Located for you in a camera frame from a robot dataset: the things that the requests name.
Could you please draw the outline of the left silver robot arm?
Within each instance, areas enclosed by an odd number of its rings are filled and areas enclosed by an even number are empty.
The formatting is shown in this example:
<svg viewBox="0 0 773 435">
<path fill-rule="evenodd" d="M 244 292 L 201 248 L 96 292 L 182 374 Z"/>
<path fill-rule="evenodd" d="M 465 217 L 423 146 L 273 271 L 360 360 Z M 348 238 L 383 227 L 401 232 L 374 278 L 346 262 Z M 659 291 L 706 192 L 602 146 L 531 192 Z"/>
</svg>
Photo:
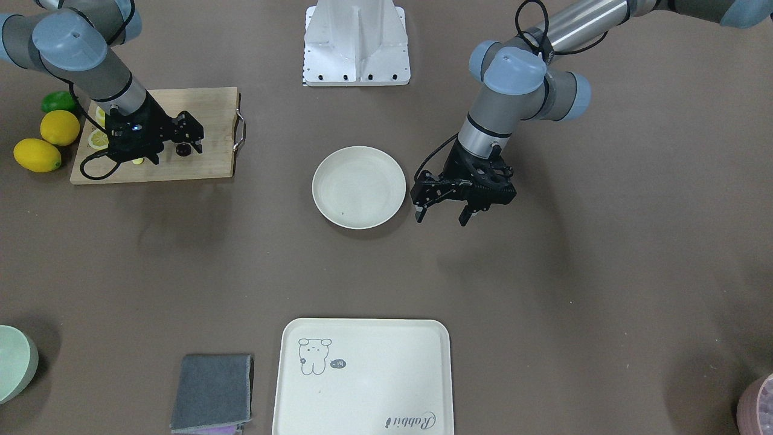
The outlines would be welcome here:
<svg viewBox="0 0 773 435">
<path fill-rule="evenodd" d="M 635 16 L 672 11 L 718 23 L 750 28 L 770 17 L 770 1 L 578 1 L 550 16 L 537 2 L 544 21 L 516 26 L 505 42 L 487 40 L 469 59 L 472 77 L 481 84 L 458 133 L 445 141 L 450 152 L 438 175 L 420 166 L 414 175 L 411 203 L 422 222 L 428 209 L 442 201 L 463 201 L 461 225 L 516 196 L 513 168 L 502 158 L 520 121 L 566 121 L 581 116 L 591 102 L 588 80 L 550 64 L 595 47 L 608 32 Z"/>
</svg>

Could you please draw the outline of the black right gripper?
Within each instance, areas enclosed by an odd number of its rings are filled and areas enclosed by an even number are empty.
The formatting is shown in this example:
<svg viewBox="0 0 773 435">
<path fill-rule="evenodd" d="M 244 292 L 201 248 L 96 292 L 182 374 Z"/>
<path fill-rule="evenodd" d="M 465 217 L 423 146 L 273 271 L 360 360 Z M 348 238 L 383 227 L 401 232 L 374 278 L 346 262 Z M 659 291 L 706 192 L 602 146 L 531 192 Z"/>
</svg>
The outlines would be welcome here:
<svg viewBox="0 0 773 435">
<path fill-rule="evenodd" d="M 147 158 L 158 164 L 163 142 L 170 140 L 190 144 L 191 152 L 204 151 L 204 127 L 188 111 L 181 111 L 177 117 L 167 115 L 154 97 L 146 97 L 129 115 L 111 108 L 106 112 L 105 128 L 107 157 L 117 163 Z"/>
</svg>

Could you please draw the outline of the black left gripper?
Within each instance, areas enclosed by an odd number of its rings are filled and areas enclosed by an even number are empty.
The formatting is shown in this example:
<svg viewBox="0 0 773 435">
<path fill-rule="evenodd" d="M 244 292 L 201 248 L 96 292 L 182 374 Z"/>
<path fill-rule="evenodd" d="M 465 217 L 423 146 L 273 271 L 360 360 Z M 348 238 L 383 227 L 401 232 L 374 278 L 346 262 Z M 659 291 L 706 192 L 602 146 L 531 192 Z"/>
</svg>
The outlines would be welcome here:
<svg viewBox="0 0 773 435">
<path fill-rule="evenodd" d="M 501 157 L 499 145 L 492 146 L 492 154 L 481 158 L 468 152 L 457 140 L 447 140 L 434 152 L 441 152 L 448 144 L 452 148 L 441 174 L 420 172 L 411 188 L 411 202 L 416 208 L 415 220 L 422 223 L 428 208 L 441 201 L 466 201 L 458 221 L 462 227 L 480 211 L 494 204 L 507 205 L 517 195 L 512 183 L 513 168 Z"/>
</svg>

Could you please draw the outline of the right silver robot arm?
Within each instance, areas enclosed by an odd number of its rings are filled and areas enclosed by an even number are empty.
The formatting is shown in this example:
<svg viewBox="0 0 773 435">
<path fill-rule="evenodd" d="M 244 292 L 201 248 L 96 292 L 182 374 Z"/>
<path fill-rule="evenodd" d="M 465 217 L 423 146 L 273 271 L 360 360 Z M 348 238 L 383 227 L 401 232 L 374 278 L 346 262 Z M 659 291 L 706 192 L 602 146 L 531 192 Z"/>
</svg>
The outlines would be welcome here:
<svg viewBox="0 0 773 435">
<path fill-rule="evenodd" d="M 107 148 L 121 164 L 158 163 L 165 143 L 202 152 L 204 127 L 187 111 L 169 116 L 113 52 L 143 29 L 132 1 L 40 1 L 36 16 L 2 14 L 2 58 L 78 86 L 106 114 Z"/>
</svg>

